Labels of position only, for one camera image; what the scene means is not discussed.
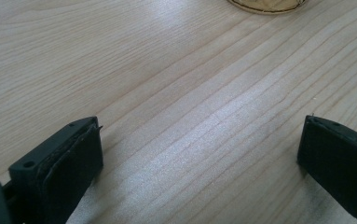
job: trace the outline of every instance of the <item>round gold object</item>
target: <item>round gold object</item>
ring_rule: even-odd
[[[234,6],[257,14],[282,14],[302,7],[307,0],[227,0]]]

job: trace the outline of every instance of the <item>gold plate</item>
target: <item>gold plate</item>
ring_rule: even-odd
[[[234,6],[257,14],[282,14],[302,7],[307,0],[227,0]]]

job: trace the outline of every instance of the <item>light wood surface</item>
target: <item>light wood surface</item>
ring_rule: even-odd
[[[357,0],[0,0],[0,181],[96,115],[69,223],[357,223],[296,164],[304,118],[357,131]]]

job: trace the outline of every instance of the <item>screw hole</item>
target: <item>screw hole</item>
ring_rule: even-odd
[[[23,164],[25,168],[30,168],[35,165],[35,162],[33,161],[27,161],[26,163]]]

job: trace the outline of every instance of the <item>tabletop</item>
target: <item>tabletop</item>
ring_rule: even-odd
[[[357,131],[357,0],[0,0],[0,181],[97,116],[68,223],[357,223],[296,163],[306,115]]]

